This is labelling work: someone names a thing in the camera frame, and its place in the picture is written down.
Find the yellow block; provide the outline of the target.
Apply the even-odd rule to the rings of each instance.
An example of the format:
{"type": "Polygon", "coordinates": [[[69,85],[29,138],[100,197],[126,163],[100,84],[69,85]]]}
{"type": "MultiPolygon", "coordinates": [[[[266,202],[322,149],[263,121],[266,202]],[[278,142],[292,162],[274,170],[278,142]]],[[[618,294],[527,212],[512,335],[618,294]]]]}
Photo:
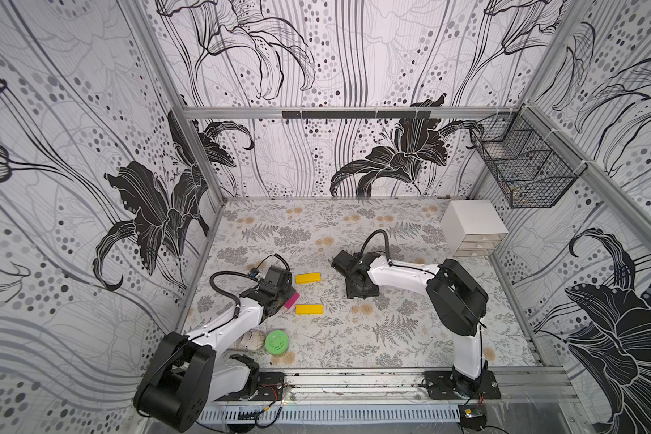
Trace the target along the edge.
{"type": "Polygon", "coordinates": [[[296,305],[294,312],[300,316],[323,315],[324,306],[320,304],[299,304],[296,305]]]}
{"type": "Polygon", "coordinates": [[[294,282],[298,285],[320,282],[322,280],[319,272],[299,274],[294,277],[294,282]]]}

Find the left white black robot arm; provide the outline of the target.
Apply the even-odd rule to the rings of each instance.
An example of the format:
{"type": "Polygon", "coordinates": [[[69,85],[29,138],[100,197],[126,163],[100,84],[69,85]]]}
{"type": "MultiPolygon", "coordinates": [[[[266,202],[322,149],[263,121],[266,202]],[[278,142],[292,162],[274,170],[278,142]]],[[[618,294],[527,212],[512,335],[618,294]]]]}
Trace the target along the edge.
{"type": "Polygon", "coordinates": [[[244,354],[225,352],[296,295],[287,265],[271,266],[265,273],[256,268],[217,271],[209,284],[233,306],[187,335],[165,335],[133,398],[140,416],[181,433],[198,421],[209,401],[251,399],[258,393],[260,365],[244,354]]]}

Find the magenta block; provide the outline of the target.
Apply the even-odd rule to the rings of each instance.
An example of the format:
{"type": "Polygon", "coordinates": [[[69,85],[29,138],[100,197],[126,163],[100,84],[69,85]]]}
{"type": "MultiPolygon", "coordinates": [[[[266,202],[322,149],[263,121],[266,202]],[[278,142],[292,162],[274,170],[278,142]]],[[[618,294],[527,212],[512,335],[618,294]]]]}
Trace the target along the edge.
{"type": "Polygon", "coordinates": [[[293,307],[297,303],[299,297],[300,294],[298,292],[295,292],[285,303],[284,309],[291,309],[291,307],[293,307]]]}

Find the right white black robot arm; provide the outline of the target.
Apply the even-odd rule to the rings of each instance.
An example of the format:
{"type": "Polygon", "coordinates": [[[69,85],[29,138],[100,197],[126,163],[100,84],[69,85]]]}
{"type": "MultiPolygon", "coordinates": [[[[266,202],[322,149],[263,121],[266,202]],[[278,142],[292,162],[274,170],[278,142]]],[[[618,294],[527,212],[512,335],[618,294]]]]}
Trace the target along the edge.
{"type": "Polygon", "coordinates": [[[439,321],[453,334],[453,380],[477,386],[486,372],[480,339],[488,294],[456,260],[420,265],[392,260],[379,252],[340,251],[331,267],[345,278],[347,298],[372,298],[380,287],[407,290],[428,297],[439,321]]]}

